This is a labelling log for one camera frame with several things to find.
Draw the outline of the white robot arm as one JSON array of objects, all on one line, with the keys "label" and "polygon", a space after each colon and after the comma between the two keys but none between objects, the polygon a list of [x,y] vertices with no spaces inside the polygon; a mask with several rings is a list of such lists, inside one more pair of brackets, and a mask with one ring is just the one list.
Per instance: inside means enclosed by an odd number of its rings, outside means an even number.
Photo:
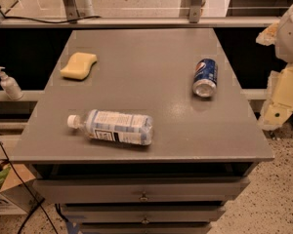
[{"label": "white robot arm", "polygon": [[258,44],[274,45],[275,55],[286,62],[280,71],[272,71],[267,98],[260,111],[259,126],[265,131],[280,128],[293,114],[293,4],[281,17],[256,38]]}]

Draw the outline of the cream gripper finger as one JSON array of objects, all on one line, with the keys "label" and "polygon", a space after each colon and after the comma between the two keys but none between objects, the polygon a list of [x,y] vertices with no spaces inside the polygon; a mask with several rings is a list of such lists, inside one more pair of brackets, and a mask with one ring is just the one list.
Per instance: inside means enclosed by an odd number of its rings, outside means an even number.
[{"label": "cream gripper finger", "polygon": [[278,22],[275,22],[265,28],[256,38],[258,44],[269,46],[274,45],[276,41],[276,33],[278,29]]},{"label": "cream gripper finger", "polygon": [[293,63],[280,72],[272,71],[267,85],[267,97],[260,111],[258,124],[262,130],[280,128],[293,114]]}]

